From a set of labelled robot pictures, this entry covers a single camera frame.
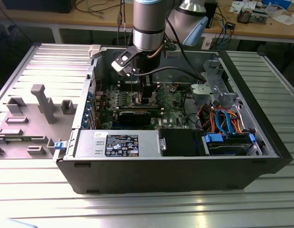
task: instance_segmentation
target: warning label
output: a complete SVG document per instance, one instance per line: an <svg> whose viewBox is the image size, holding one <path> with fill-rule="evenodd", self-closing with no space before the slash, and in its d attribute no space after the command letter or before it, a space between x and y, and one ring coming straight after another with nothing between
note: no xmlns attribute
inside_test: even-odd
<svg viewBox="0 0 294 228"><path fill-rule="evenodd" d="M105 155L107 157L138 156L138 135L108 135Z"/></svg>

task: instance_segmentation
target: black computer case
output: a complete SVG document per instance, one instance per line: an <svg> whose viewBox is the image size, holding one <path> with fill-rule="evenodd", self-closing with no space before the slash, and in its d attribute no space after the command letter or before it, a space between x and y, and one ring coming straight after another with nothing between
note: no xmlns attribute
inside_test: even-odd
<svg viewBox="0 0 294 228"><path fill-rule="evenodd" d="M76 0L2 0L8 10L69 13Z"/></svg>

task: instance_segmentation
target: electronic device on desk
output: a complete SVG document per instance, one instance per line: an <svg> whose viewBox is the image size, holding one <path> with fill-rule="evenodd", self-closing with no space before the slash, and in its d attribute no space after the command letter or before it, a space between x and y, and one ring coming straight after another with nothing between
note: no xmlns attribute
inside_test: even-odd
<svg viewBox="0 0 294 228"><path fill-rule="evenodd" d="M218 2L216 0L206 0L205 1L206 17L208 18L206 28L211 27L217 6L218 6Z"/></svg>
<svg viewBox="0 0 294 228"><path fill-rule="evenodd" d="M291 0L262 0L262 3L264 5L269 5L269 4L278 5L283 7L285 10L287 10L291 4Z"/></svg>
<svg viewBox="0 0 294 228"><path fill-rule="evenodd" d="M267 13L259 9L241 8L240 13L237 16L239 23L247 24L252 23L266 23L268 19Z"/></svg>
<svg viewBox="0 0 294 228"><path fill-rule="evenodd" d="M69 13L76 0L2 0L8 10Z"/></svg>

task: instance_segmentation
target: floor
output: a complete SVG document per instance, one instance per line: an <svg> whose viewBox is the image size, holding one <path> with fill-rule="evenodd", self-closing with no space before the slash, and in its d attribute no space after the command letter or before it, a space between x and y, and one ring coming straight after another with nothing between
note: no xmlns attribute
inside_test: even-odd
<svg viewBox="0 0 294 228"><path fill-rule="evenodd" d="M5 84L9 76L17 67L25 53L31 46L31 43L25 38L17 28L11 28L11 33L8 37L0 35L0 88ZM21 27L21 30L27 34L27 36L37 43L54 43L52 32L47 28L32 28ZM103 44L112 45L116 42L116 33L108 31L93 31L93 37L88 30L71 30L62 29L62 36L65 43L69 44ZM202 39L195 46L200 48ZM269 59L280 69L283 60L285 58L285 52L288 48L287 44L266 42L261 44L254 41L241 41L238 46L238 40L232 40L228 46L229 50L247 50L247 47L257 48L257 51L265 53ZM294 87L294 59L289 67L284 71L284 76Z"/></svg>

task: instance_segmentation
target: wire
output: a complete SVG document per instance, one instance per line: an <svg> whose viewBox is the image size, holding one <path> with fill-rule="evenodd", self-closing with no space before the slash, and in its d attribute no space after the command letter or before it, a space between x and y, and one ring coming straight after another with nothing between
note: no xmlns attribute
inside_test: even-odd
<svg viewBox="0 0 294 228"><path fill-rule="evenodd" d="M175 80L178 79L178 78L180 78L180 77L183 77L183 78L187 79L187 81L188 81L189 83L192 83L192 82L189 80L189 78L188 78L187 76L185 76L185 75L180 75L180 76L175 77L174 80L173 80L172 82L175 83Z"/></svg>
<svg viewBox="0 0 294 228"><path fill-rule="evenodd" d="M204 125L202 126L202 128L204 128L206 126L206 124L208 124L210 122L210 120L208 120L207 122L204 123Z"/></svg>
<svg viewBox="0 0 294 228"><path fill-rule="evenodd" d="M19 29L17 29L17 31L15 32L15 34L14 34L14 38L13 38L13 40L12 40L12 49L13 49L13 52L15 52L15 51L14 51L14 41L15 41L16 34L17 34L18 31L19 31Z"/></svg>
<svg viewBox="0 0 294 228"><path fill-rule="evenodd" d="M195 125L196 128L201 129L201 127L198 125L198 121L200 121L200 119L198 119L196 122L194 122L193 120L191 120L191 119L189 118L189 116L191 116L191 115L197 115L197 114L196 114L196 113L190 113L189 115L187 115L187 117L188 117L188 120L190 120L190 122L194 123L194 125Z"/></svg>
<svg viewBox="0 0 294 228"><path fill-rule="evenodd" d="M214 119L213 119L213 113L212 110L209 113L209 117L210 117L210 122L211 122L211 132L215 132L215 124L214 124Z"/></svg>
<svg viewBox="0 0 294 228"><path fill-rule="evenodd" d="M100 79L100 88L99 88L99 91L98 91L98 93L101 91L101 89L102 89L102 87L103 87L103 80L102 79Z"/></svg>
<svg viewBox="0 0 294 228"><path fill-rule="evenodd" d="M294 58L294 45L291 47L291 44L289 44L288 56L284 58L284 62L280 70L281 73L283 73L286 70L286 68L288 67L288 65L290 64L293 58Z"/></svg>
<svg viewBox="0 0 294 228"><path fill-rule="evenodd" d="M18 29L19 31L30 41L30 43L32 44L33 41L19 28L18 25L15 24L15 22L4 12L4 10L2 9L1 5L0 5L0 10L1 12L6 16L7 19L10 20L10 22L12 22Z"/></svg>
<svg viewBox="0 0 294 228"><path fill-rule="evenodd" d="M188 70L185 70L183 68L179 68L179 67L175 67L175 66L166 66L166 67L162 67L162 68L158 68L158 69L155 69L155 70L152 70L148 73L144 73L144 74L133 74L133 76L147 76L147 75L151 75L151 74L155 74L157 72L160 72L160 71L163 71L163 70L168 70L168 69L172 69L172 70L179 70L179 71L182 71L188 75L190 75L191 77L197 79L197 80L201 80L201 81L205 81L205 78L201 78L200 76L197 76L193 73L191 73L190 71Z"/></svg>
<svg viewBox="0 0 294 228"><path fill-rule="evenodd" d="M131 33L129 35L127 46L130 46L132 36L133 36L133 29L131 30Z"/></svg>
<svg viewBox="0 0 294 228"><path fill-rule="evenodd" d="M182 105L182 106L183 106L184 115L185 115L185 117L187 117L187 119L188 119L191 123L194 124L194 126L195 126L196 128L198 128L197 125L196 125L196 123L195 123L193 120L191 120L191 119L189 118L189 116L187 115L186 110L185 110L185 102L186 102L186 98L187 98L187 94L188 94L188 93L190 93L190 91L186 90L186 92L185 92L185 97L184 97L184 100L183 100L183 105Z"/></svg>
<svg viewBox="0 0 294 228"><path fill-rule="evenodd" d="M10 44L9 41L8 41L8 37L5 36L3 32L0 31L0 33L3 35L4 40L5 40L5 42L7 43L7 45L8 45L10 48L12 48L12 51L14 52L14 54L15 54L16 56L20 57L20 58L23 58L23 55L18 54L18 53L14 50L14 48L17 48L18 50L20 50L20 51L22 51L22 52L24 52L24 53L26 53L26 51L25 51L25 50L22 50L21 48L19 48L18 46L14 45L14 44Z"/></svg>
<svg viewBox="0 0 294 228"><path fill-rule="evenodd" d="M225 41L225 37L226 37L226 27L225 27L224 22L223 22L222 20L218 19L218 21L222 24L222 26L223 26L223 30L224 30L223 40L222 40L222 42L221 42L221 45L218 47L218 49L221 50L222 47L224 46L224 41Z"/></svg>
<svg viewBox="0 0 294 228"><path fill-rule="evenodd" d="M230 117L229 117L229 115L228 115L228 112L225 111L225 110L222 110L222 109L219 109L219 110L217 111L217 113L215 114L215 123L216 123L216 125L217 125L217 128L218 128L222 133L226 134L226 132L224 131L223 128L220 127L220 124L219 124L219 122L218 122L218 117L219 117L219 113L220 113L220 112L223 112L223 113L225 114L225 116L226 116L226 122L227 122L227 127L228 127L229 132L230 132L230 133L234 133L234 129L232 128L232 126L231 126L231 124L230 124Z"/></svg>
<svg viewBox="0 0 294 228"><path fill-rule="evenodd" d="M221 16L221 17L222 17L222 20L221 20L220 18L218 18L217 16L215 16L213 19L217 20L218 22L221 20L223 23L224 23L224 21L226 21L226 23L227 23L227 20L226 20L226 18L225 18L223 15L221 15L220 13L215 13L215 14ZM233 29L230 29L230 36L227 37L225 40L221 40L220 42L218 42L218 39L221 37L221 35L222 35L223 32L224 32L224 28L226 29L226 26L225 26L225 25L224 25L224 26L221 26L220 23L219 23L218 25L220 26L220 28L222 29L222 31L221 31L221 33L219 34L219 36L216 38L216 41L213 41L213 45L212 45L209 49L212 49L214 46L217 48L218 45L222 45L222 47L224 47L226 44L228 44L228 46L227 46L227 49L228 49L228 48L229 48L229 45L230 45L230 43L231 43L231 39L232 39L232 35L233 35L233 33L234 33L234 30L233 30ZM223 41L226 41L226 40L228 40L228 39L230 39L228 43L224 43L224 44L222 44Z"/></svg>
<svg viewBox="0 0 294 228"><path fill-rule="evenodd" d="M92 6L89 6L89 1L86 0L86 6L87 6L87 8L88 8L88 10L89 10L89 13L90 13L91 15L96 16L96 17L99 17L99 18L101 18L101 19L104 19L104 16L102 16L103 12L96 12L96 13L98 13L98 14L94 14L94 12L93 12L93 10L92 10L92 7L94 7L94 6L105 5L105 4L107 4L108 2L109 2L109 0L107 0L107 2L105 2L105 3L94 4L94 5L92 5Z"/></svg>
<svg viewBox="0 0 294 228"><path fill-rule="evenodd" d="M126 32L126 3L123 0L123 30L124 30L124 45L127 46L127 32Z"/></svg>
<svg viewBox="0 0 294 228"><path fill-rule="evenodd" d="M190 62L190 60L189 60L188 57L186 56L186 54L185 54L185 52L184 52L184 49L183 49L182 46L181 46L180 39L179 39L179 37L177 36L177 33L176 33L174 27L172 26L172 24L170 23L170 21L168 20L167 17L166 17L166 21L167 21L168 25L170 26L170 28L171 28L171 30L172 30L172 32L173 32L175 38L176 38L176 41L177 41L177 43L178 43L178 45L179 45L179 47L180 47L180 51L181 51L181 53L183 54L185 60L187 61L187 63L189 64L189 66L195 71L195 73L197 73L197 74L200 76L200 80L201 80L202 82L205 83L207 80L204 78L204 76L203 76L199 71L197 71L197 70L195 69L195 67L193 66L193 64Z"/></svg>
<svg viewBox="0 0 294 228"><path fill-rule="evenodd" d="M117 35L116 35L116 40L117 40L118 46L119 46L119 30L120 30L120 26L118 26L118 28L117 28Z"/></svg>
<svg viewBox="0 0 294 228"><path fill-rule="evenodd" d="M233 120L231 121L231 123L232 123L232 125L234 126L234 129L236 130L236 133L238 133L237 126L236 126L236 124L234 123Z"/></svg>
<svg viewBox="0 0 294 228"><path fill-rule="evenodd" d="M160 47L156 50L156 52L154 52L152 55L147 55L147 58L151 59L156 57L161 52L163 47L164 47L164 44L161 44Z"/></svg>
<svg viewBox="0 0 294 228"><path fill-rule="evenodd" d="M223 22L223 24L226 24L226 23L227 23L227 20L226 20L226 18L223 16L223 14L222 14L222 10L221 10L219 7L220 7L220 5L219 5L219 3L218 3L216 9L219 10L219 13L216 13L216 12L215 12L215 15L219 15L219 16L221 16L221 18L222 18L221 21ZM214 46L217 46L218 39L220 38L220 36L222 35L222 33L223 33L223 31L224 31L223 27L220 26L220 28L222 29L222 31L221 31L221 33L219 34L217 40L216 40L215 42L213 42L213 45L210 47L210 49L212 49Z"/></svg>
<svg viewBox="0 0 294 228"><path fill-rule="evenodd" d="M243 133L241 130L241 127L240 127L240 120L239 119L237 120L237 126L238 126L238 130L240 131L240 133Z"/></svg>
<svg viewBox="0 0 294 228"><path fill-rule="evenodd" d="M104 9L100 9L100 10L85 11L85 10L82 10L82 9L79 9L78 8L78 4L81 3L81 2L83 2L83 1L85 1L85 0L80 0L78 3L75 4L75 9L78 10L78 11L80 11L80 12L83 12L83 13L97 13L97 12L109 10L111 8L120 6L120 4L118 4L118 5L110 6L110 7L104 8Z"/></svg>
<svg viewBox="0 0 294 228"><path fill-rule="evenodd" d="M119 4L119 12L117 15L117 34L116 34L116 40L117 40L117 45L119 46L119 30L120 30L120 26L123 23L123 14L122 14L122 5L123 5L123 0L120 0L120 4Z"/></svg>

